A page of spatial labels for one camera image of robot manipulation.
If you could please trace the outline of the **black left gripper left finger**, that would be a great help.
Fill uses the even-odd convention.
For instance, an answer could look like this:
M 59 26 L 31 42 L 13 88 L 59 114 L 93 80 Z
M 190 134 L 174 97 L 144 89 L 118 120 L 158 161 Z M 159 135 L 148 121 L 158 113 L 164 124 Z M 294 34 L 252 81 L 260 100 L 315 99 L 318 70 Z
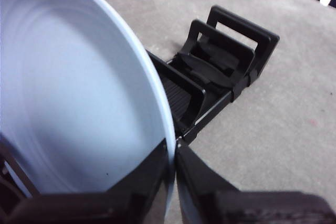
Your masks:
M 169 187 L 174 183 L 165 143 L 102 193 L 42 195 L 2 144 L 1 168 L 6 163 L 32 197 L 24 196 L 12 179 L 1 176 L 1 223 L 164 223 Z

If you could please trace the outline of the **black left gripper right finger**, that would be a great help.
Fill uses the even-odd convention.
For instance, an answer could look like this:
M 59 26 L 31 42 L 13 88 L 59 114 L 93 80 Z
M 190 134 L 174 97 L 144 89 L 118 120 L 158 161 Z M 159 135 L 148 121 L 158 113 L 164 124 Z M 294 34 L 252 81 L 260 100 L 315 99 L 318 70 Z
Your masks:
M 335 223 L 324 198 L 300 191 L 241 191 L 186 144 L 176 147 L 175 167 L 184 223 Z

